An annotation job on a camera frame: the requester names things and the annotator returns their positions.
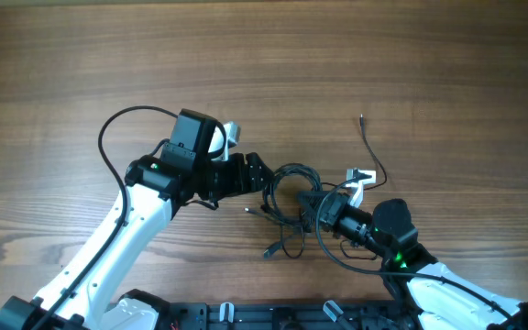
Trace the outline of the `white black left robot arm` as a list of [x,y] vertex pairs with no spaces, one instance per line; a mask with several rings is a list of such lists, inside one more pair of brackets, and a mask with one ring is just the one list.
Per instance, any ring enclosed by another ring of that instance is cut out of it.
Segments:
[[111,211],[69,264],[31,301],[12,296],[0,329],[167,329],[168,302],[143,291],[110,303],[148,243],[192,203],[217,209],[220,200],[262,191],[272,170],[256,153],[230,153],[236,124],[183,109],[171,136],[130,163],[116,181]]

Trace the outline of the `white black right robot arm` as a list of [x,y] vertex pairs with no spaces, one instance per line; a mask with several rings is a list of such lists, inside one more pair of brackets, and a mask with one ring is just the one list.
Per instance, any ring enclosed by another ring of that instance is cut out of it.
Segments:
[[317,230],[343,237],[381,259],[376,275],[421,329],[528,329],[528,301],[487,291],[457,276],[418,241],[403,199],[372,212],[339,192],[299,192],[297,199]]

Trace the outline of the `black base rail with clips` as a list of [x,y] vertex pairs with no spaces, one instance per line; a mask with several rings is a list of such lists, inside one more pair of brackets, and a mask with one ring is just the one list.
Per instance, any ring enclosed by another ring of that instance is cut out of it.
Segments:
[[222,304],[167,302],[141,290],[123,295],[140,300],[159,312],[156,329],[417,329],[419,325],[394,301],[340,303],[332,319],[321,304]]

